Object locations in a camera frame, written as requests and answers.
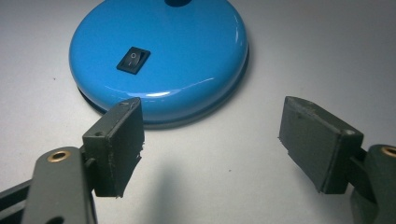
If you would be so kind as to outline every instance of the white table surface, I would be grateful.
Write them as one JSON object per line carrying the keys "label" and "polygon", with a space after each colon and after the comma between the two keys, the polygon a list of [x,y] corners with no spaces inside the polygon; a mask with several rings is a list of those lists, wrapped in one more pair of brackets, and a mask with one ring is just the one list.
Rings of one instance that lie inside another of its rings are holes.
{"label": "white table surface", "polygon": [[[71,37],[99,0],[0,0],[0,190],[35,160],[80,147],[100,118],[68,65]],[[352,223],[349,196],[323,195],[278,137],[285,96],[328,109],[396,145],[396,2],[230,0],[250,62],[233,98],[209,117],[146,131],[122,199],[96,198],[99,223]]]}

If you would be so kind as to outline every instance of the black switch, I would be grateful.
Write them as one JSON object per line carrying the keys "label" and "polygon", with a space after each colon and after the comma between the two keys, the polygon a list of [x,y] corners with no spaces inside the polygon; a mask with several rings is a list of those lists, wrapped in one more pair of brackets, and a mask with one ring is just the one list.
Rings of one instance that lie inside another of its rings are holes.
{"label": "black switch", "polygon": [[117,69],[136,75],[149,55],[148,50],[131,47],[117,65]]}

